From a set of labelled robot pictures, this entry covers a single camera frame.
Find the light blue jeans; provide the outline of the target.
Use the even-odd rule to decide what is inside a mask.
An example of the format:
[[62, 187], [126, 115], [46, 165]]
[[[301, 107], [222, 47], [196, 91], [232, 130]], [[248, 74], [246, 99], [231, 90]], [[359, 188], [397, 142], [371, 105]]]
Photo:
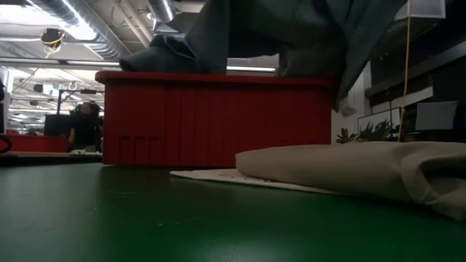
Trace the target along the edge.
[[278, 55], [277, 76], [333, 79], [333, 109], [351, 116], [348, 93], [406, 2], [208, 0], [182, 39], [158, 34], [119, 66], [225, 74], [229, 58]]

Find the khaki shorts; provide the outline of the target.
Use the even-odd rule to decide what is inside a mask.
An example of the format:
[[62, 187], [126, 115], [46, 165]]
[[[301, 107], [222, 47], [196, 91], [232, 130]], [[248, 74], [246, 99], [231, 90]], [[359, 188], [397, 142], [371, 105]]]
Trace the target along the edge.
[[466, 220], [466, 144], [363, 142], [265, 148], [236, 155], [243, 175], [412, 202]]

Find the red plastic laundry bin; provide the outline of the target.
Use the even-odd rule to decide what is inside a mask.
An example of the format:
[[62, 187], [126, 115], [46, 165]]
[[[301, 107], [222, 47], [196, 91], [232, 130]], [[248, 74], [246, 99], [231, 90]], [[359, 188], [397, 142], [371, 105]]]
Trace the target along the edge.
[[331, 141], [333, 82], [100, 71], [103, 161], [233, 167], [243, 151]]

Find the red storage bin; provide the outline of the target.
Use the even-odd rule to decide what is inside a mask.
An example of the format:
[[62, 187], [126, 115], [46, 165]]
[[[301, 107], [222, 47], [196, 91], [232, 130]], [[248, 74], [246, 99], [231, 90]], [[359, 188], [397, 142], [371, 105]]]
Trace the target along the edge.
[[6, 135], [12, 142], [10, 151], [14, 152], [52, 152], [65, 153], [68, 139], [43, 135]]

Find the white printed tote bag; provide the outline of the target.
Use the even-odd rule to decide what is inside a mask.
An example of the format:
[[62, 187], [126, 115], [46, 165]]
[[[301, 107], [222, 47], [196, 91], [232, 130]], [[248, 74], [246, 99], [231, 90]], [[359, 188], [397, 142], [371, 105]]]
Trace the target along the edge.
[[237, 183], [245, 184], [250, 186], [263, 186], [270, 188], [280, 188], [292, 191], [307, 191], [314, 192], [319, 194], [335, 194], [337, 192], [313, 188], [308, 186], [300, 186], [292, 183], [281, 183], [272, 180], [265, 180], [262, 178], [254, 178], [251, 176], [243, 175], [238, 172], [236, 169], [225, 169], [225, 170], [185, 170], [185, 171], [170, 171], [171, 175], [190, 178], [194, 180], [208, 180], [208, 181], [217, 181], [222, 183]]

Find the green table mat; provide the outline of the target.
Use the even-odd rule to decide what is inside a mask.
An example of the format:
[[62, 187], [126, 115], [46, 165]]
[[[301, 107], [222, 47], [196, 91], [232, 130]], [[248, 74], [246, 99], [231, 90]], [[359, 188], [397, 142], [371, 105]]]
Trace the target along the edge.
[[466, 262], [466, 223], [167, 170], [0, 167], [0, 262], [141, 261]]

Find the green succulent plant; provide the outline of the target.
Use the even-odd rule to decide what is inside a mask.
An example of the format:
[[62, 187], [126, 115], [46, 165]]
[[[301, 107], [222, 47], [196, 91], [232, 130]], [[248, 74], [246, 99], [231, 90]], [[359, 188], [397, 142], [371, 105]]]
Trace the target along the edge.
[[392, 122], [384, 120], [378, 124], [369, 122], [364, 128], [356, 133], [349, 133], [347, 128], [341, 128], [341, 133], [337, 135], [338, 144], [352, 142], [372, 142], [372, 141], [394, 141], [397, 130]]

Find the framed whiteboard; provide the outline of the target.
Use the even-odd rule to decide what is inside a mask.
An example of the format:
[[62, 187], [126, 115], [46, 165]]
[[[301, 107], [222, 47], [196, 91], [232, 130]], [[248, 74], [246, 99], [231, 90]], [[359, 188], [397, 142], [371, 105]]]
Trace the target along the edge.
[[401, 108], [392, 108], [379, 113], [370, 114], [368, 116], [362, 116], [358, 118], [358, 132], [363, 131], [368, 126], [373, 126], [387, 122], [393, 130], [397, 130], [400, 126], [400, 111]]

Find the person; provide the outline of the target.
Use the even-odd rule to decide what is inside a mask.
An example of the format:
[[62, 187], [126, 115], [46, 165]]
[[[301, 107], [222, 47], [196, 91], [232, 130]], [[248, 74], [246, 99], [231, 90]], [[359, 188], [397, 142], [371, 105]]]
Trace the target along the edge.
[[68, 150], [100, 152], [102, 129], [103, 119], [100, 118], [100, 107], [90, 102], [78, 105], [72, 114]]

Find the long linear ceiling light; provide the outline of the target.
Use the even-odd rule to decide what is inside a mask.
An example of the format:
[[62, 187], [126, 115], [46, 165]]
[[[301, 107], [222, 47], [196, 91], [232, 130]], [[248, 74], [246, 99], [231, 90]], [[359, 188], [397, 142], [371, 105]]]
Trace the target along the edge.
[[[91, 60], [60, 60], [44, 58], [24, 58], [24, 57], [0, 57], [0, 66], [24, 67], [24, 68], [56, 68], [56, 69], [76, 69], [76, 70], [119, 70], [118, 62], [91, 61]], [[228, 72], [254, 72], [254, 73], [274, 73], [275, 68], [235, 66], [228, 65]]]

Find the black monitor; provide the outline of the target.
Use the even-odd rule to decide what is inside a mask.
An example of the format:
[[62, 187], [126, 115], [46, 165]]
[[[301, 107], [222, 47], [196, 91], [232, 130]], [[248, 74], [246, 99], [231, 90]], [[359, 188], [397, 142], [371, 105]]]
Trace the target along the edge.
[[73, 117], [65, 114], [47, 114], [44, 121], [44, 135], [68, 138]]

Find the wooden workbench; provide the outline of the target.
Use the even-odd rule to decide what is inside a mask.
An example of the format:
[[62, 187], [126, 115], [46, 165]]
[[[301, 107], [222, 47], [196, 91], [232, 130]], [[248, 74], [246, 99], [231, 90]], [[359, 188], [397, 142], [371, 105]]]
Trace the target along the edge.
[[54, 152], [7, 152], [0, 154], [0, 167], [19, 167], [102, 162], [100, 154], [68, 154]]

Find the white sign board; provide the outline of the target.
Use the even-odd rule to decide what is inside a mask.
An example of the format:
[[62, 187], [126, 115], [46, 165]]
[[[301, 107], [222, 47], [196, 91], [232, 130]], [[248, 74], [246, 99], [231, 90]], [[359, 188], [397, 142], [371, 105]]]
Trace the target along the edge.
[[418, 103], [415, 130], [451, 130], [456, 110], [457, 101]]

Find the white ceiling box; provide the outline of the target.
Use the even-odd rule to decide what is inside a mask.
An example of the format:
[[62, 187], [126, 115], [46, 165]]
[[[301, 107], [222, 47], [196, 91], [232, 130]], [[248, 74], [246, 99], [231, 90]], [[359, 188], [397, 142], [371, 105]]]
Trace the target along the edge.
[[418, 18], [444, 19], [446, 17], [445, 0], [408, 0], [395, 16], [402, 20], [408, 16]]

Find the small round silver duct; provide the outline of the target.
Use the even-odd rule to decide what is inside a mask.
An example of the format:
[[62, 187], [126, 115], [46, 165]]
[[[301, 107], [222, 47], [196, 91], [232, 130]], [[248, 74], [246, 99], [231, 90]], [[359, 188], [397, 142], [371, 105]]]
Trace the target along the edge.
[[172, 0], [147, 0], [149, 9], [157, 22], [169, 23], [175, 17], [175, 7]]

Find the large round silver duct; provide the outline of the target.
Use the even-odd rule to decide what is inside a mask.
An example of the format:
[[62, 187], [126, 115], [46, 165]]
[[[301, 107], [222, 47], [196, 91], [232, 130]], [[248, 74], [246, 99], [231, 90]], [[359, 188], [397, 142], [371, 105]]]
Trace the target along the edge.
[[40, 13], [50, 16], [76, 40], [104, 60], [130, 54], [128, 48], [85, 0], [26, 0]]

